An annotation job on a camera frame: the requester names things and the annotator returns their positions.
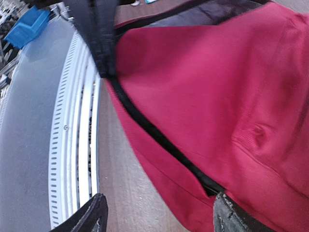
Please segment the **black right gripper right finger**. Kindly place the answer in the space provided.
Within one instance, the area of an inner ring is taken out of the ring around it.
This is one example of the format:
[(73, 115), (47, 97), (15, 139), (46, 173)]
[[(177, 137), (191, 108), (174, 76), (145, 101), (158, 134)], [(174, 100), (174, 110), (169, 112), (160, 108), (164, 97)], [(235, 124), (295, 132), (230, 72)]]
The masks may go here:
[(267, 232), (268, 227), (249, 215), (225, 193), (216, 196), (213, 205), (215, 232)]

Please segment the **red backpack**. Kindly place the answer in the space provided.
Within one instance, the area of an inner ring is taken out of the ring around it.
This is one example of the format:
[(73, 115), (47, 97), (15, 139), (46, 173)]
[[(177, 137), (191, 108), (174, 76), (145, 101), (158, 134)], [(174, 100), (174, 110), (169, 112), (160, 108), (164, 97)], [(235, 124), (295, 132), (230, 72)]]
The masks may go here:
[(173, 215), (211, 232), (225, 193), (268, 231), (308, 231), (309, 15), (270, 0), (189, 0), (118, 25), (120, 4), (69, 7)]

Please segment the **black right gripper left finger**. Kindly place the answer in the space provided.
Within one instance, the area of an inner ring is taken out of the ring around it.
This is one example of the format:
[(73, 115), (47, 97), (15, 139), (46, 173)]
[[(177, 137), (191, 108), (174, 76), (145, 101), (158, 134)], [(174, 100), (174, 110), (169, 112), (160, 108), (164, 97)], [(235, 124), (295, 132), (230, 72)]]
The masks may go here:
[(50, 232), (106, 232), (107, 220), (107, 199), (103, 193), (97, 193)]

